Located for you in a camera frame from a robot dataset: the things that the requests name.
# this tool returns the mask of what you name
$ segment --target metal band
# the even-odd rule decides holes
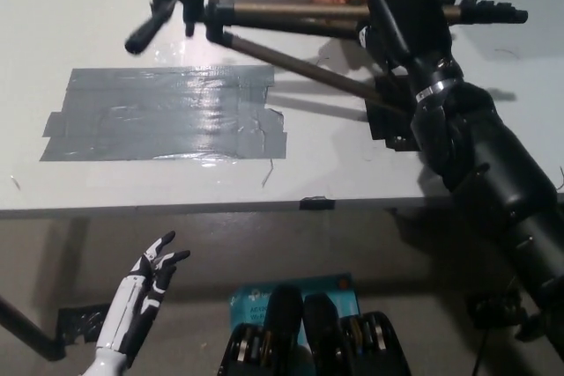
[[[445,88],[449,88],[454,84],[460,82],[458,78],[449,78],[443,81],[439,81],[438,83],[434,83],[433,85],[427,87],[425,90],[421,90],[416,96],[415,99],[419,103],[424,98],[432,96],[433,94],[438,94],[442,92]]]

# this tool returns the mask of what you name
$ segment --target cable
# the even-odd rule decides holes
[[[478,375],[479,365],[482,363],[482,358],[484,357],[484,352],[486,352],[487,338],[490,335],[490,329],[484,331],[482,336],[482,344],[479,346],[478,355],[476,356],[476,363],[474,363],[474,370],[472,370],[472,376]]]

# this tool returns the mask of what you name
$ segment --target white robotic hand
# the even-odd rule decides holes
[[[174,239],[174,231],[159,238],[122,280],[96,343],[96,358],[84,376],[117,376],[130,368],[157,317],[176,263],[190,251],[159,257]]]

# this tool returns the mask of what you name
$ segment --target gray floor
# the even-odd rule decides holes
[[[146,246],[175,229],[175,246],[192,257],[132,375],[213,375],[229,337],[226,299],[240,284],[341,271],[352,272],[362,311],[391,318],[414,375],[470,374],[480,333],[464,294],[503,289],[513,275],[487,243],[440,215],[433,227],[373,211],[2,221],[0,293],[52,333],[60,306],[109,301]],[[0,329],[1,374],[77,375],[93,351],[72,346],[49,364]],[[507,331],[493,335],[481,374],[563,372],[546,340],[521,345]]]

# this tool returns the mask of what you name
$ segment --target duct tape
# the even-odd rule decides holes
[[[270,66],[73,70],[43,161],[283,159]]]

